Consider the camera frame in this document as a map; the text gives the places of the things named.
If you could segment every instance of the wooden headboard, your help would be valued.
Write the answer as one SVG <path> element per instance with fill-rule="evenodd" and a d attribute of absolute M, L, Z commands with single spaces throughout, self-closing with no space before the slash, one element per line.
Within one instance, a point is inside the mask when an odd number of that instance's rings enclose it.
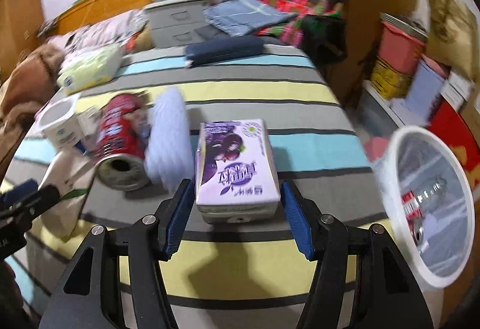
<path fill-rule="evenodd" d="M 153 0 L 82 0 L 62 13 L 54 34 L 65 34 L 133 9 L 141 10 Z"/>

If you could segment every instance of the blue stripe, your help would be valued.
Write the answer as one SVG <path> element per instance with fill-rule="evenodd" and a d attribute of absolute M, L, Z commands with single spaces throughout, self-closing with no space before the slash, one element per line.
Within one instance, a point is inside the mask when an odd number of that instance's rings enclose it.
<path fill-rule="evenodd" d="M 307 57 L 276 54 L 263 54 L 255 57 L 216 62 L 215 65 L 287 65 L 314 68 L 314 64 Z M 164 69 L 184 68 L 185 66 L 185 57 L 157 58 L 156 60 L 135 62 L 134 64 L 123 66 L 118 70 L 115 78 L 126 76 L 127 74 L 155 72 Z"/>
<path fill-rule="evenodd" d="M 20 288 L 23 299 L 35 310 L 35 313 L 40 315 L 45 313 L 49 296 L 33 282 L 28 273 L 18 265 L 13 257 L 7 257 L 5 262 L 15 272 L 15 281 Z"/>
<path fill-rule="evenodd" d="M 345 134 L 297 133 L 269 136 L 278 172 L 322 171 L 370 166 L 360 140 Z M 190 136 L 192 150 L 198 136 Z M 46 139 L 24 139 L 15 158 L 50 163 L 56 150 Z"/>

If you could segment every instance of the yellow label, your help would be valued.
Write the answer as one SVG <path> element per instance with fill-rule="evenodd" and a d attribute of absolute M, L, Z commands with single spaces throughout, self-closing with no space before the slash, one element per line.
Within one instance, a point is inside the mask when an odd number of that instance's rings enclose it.
<path fill-rule="evenodd" d="M 370 77 L 372 86 L 384 99 L 405 97 L 412 82 L 412 77 L 397 72 L 387 61 L 377 59 Z"/>

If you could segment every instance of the striped bedsheet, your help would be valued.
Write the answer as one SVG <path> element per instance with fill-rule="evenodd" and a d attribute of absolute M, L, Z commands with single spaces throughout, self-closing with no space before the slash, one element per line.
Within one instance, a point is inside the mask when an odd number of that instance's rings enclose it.
<path fill-rule="evenodd" d="M 185 68 L 183 48 L 149 50 L 127 57 L 108 84 L 83 92 L 77 109 L 101 107 L 123 91 L 148 90 L 155 97 L 170 85 L 186 101 L 192 150 L 201 122 L 262 118 L 280 179 L 294 179 L 304 197 L 347 225 L 379 221 L 389 229 L 362 145 L 300 50 L 267 45 L 258 57 L 193 69 Z M 40 181 L 54 155 L 47 140 L 28 136 L 2 189 L 28 178 Z M 93 225 L 130 225 L 168 198 L 155 186 L 125 193 L 95 180 L 69 240 L 54 237 L 36 220 L 26 235 L 27 247 L 8 259 L 25 301 L 38 314 L 45 311 L 63 269 Z M 350 320 L 355 258 L 350 259 L 339 327 Z M 282 329 L 296 326 L 315 263 L 298 252 L 282 208 L 272 220 L 213 229 L 194 207 L 179 251 L 161 269 L 180 328 Z M 121 258 L 121 282 L 127 326 L 133 328 L 126 257 Z"/>

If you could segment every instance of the navy blue pouch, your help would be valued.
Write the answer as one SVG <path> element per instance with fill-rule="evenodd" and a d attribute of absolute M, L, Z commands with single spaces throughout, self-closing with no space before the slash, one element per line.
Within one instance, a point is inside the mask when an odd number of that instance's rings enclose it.
<path fill-rule="evenodd" d="M 263 45 L 260 37 L 244 35 L 193 43 L 185 47 L 185 55 L 189 66 L 199 66 L 260 55 Z"/>

